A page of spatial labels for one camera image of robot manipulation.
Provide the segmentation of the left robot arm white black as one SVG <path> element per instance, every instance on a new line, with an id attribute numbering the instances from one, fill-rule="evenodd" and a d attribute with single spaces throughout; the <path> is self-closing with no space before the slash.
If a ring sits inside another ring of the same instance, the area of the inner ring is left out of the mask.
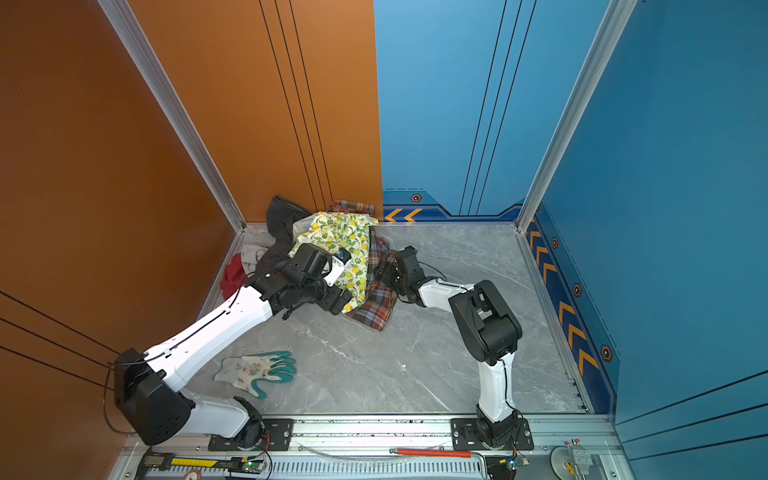
<path id="1" fill-rule="evenodd" d="M 249 277 L 231 298 L 185 330 L 143 353 L 128 349 L 114 369 L 114 403 L 147 446 L 174 436 L 209 435 L 251 449 L 263 435 L 262 416 L 242 397 L 229 400 L 186 388 L 222 350 L 277 313 L 290 315 L 316 304 L 334 315 L 352 294 L 337 286 L 352 256 L 329 253 L 311 243 L 262 273 Z"/>

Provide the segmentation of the plaid flannel cloth red brown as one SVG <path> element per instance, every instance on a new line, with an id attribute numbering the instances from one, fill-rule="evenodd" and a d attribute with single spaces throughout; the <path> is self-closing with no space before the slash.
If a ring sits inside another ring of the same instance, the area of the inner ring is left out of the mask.
<path id="1" fill-rule="evenodd" d="M 389 265 L 389 242 L 377 231 L 370 228 L 372 245 L 369 249 L 368 273 L 365 302 L 348 313 L 359 323 L 377 331 L 382 331 L 397 302 L 397 294 L 379 280 L 379 271 Z"/>

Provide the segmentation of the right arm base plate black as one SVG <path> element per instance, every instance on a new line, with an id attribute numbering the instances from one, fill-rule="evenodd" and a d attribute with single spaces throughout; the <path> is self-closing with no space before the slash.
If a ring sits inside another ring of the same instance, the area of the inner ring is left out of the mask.
<path id="1" fill-rule="evenodd" d="M 453 418 L 449 422 L 456 451 L 532 451 L 535 448 L 528 421 L 521 414 L 492 423 L 485 418 Z"/>

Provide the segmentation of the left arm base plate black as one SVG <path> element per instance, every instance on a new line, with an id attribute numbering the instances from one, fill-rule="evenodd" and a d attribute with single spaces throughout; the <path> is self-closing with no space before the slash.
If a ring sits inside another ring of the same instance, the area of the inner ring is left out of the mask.
<path id="1" fill-rule="evenodd" d="M 249 422 L 244 430 L 233 438 L 213 435 L 208 443 L 208 450 L 285 452 L 291 444 L 295 422 L 291 418 L 263 419 Z"/>

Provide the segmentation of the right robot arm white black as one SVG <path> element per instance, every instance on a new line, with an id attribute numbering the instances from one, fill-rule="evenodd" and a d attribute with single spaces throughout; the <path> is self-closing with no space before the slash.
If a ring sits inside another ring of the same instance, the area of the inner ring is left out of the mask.
<path id="1" fill-rule="evenodd" d="M 478 364 L 479 441 L 491 449 L 514 449 L 524 426 L 513 399 L 512 374 L 522 326 L 493 282 L 450 282 L 426 274 L 423 266 L 417 250 L 408 246 L 379 266 L 375 279 L 410 304 L 453 315 L 464 346 Z"/>

